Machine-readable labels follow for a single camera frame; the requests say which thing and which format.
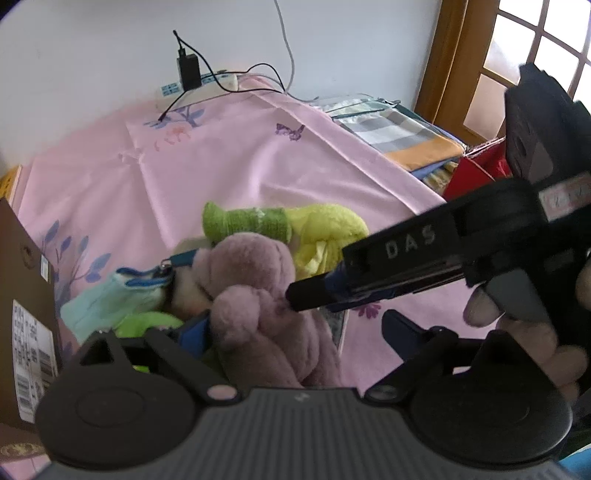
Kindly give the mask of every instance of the glass pane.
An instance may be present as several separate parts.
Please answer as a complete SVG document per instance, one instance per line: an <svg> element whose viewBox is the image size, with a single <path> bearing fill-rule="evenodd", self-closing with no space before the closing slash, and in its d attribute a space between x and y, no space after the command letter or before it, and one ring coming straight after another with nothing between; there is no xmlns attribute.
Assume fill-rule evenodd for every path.
<svg viewBox="0 0 591 480"><path fill-rule="evenodd" d="M519 83L519 65L526 62L534 35L533 30L498 15L484 67Z"/></svg>
<svg viewBox="0 0 591 480"><path fill-rule="evenodd" d="M481 75L464 125L487 140L496 137L505 119L505 86Z"/></svg>
<svg viewBox="0 0 591 480"><path fill-rule="evenodd" d="M564 90L568 90L579 61L564 48L542 37L534 63L540 70L545 70L554 77Z"/></svg>
<svg viewBox="0 0 591 480"><path fill-rule="evenodd" d="M574 99L581 100L587 110L591 111L591 67L589 65L583 67L583 74L577 91L574 93Z"/></svg>
<svg viewBox="0 0 591 480"><path fill-rule="evenodd" d="M550 0L544 30L583 51L590 9L589 0Z"/></svg>
<svg viewBox="0 0 591 480"><path fill-rule="evenodd" d="M504 12L537 25L540 21L543 0L501 0L499 7Z"/></svg>

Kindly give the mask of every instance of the yellow plush toy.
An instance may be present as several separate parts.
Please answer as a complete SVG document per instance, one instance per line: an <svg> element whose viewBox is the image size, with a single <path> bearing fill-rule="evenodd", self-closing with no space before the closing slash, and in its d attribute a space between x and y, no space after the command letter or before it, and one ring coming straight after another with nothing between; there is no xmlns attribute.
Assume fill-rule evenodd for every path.
<svg viewBox="0 0 591 480"><path fill-rule="evenodd" d="M365 222L341 205L315 204L285 209L297 280L328 272L343 259L341 249L369 235Z"/></svg>

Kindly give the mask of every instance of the door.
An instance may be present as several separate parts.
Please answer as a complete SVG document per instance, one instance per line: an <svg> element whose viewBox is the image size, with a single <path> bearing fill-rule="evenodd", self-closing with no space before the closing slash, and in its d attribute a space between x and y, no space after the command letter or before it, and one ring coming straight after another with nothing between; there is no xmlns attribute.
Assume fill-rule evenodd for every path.
<svg viewBox="0 0 591 480"><path fill-rule="evenodd" d="M591 110L590 12L589 0L469 0L431 121L470 145L503 136L504 93L519 82L519 65L526 61ZM436 60L436 41L437 34L429 63ZM423 94L421 89L419 114Z"/></svg>

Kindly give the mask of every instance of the gray ridged surface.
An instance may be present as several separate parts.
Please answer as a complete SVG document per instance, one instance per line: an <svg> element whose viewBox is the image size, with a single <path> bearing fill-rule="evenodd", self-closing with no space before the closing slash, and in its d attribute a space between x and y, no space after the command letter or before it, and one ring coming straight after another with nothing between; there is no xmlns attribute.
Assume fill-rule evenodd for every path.
<svg viewBox="0 0 591 480"><path fill-rule="evenodd" d="M54 463L38 478L559 480L573 477L550 462L515 472L487 472L458 465L421 444L398 412L363 405L349 390L255 390L237 406L210 409L185 442L154 462L108 473L80 471Z"/></svg>

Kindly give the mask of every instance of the light blue pouch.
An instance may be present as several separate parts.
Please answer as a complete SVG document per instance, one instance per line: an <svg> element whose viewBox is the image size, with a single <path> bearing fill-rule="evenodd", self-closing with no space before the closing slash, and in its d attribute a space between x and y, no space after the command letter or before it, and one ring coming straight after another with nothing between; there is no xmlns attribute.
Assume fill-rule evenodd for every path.
<svg viewBox="0 0 591 480"><path fill-rule="evenodd" d="M195 252L173 255L151 270L119 268L62 306L61 319L82 344L96 330L116 328L126 315L157 311L164 304L174 269L191 265Z"/></svg>

